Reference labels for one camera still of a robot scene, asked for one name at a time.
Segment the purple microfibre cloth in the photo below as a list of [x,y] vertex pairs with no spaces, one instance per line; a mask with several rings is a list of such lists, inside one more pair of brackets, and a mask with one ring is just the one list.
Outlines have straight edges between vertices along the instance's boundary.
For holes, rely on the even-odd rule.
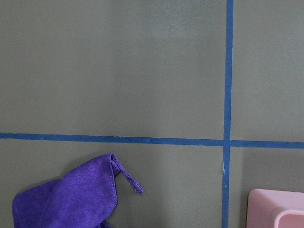
[[115,177],[122,173],[134,191],[140,184],[117,157],[104,154],[52,180],[15,196],[12,202],[16,228],[107,228],[106,220],[117,206]]

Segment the pink plastic bin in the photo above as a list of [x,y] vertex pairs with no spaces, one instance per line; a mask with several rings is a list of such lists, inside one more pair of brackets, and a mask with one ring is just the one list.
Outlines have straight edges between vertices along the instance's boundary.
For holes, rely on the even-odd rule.
[[254,189],[247,202],[247,228],[302,228],[304,194]]

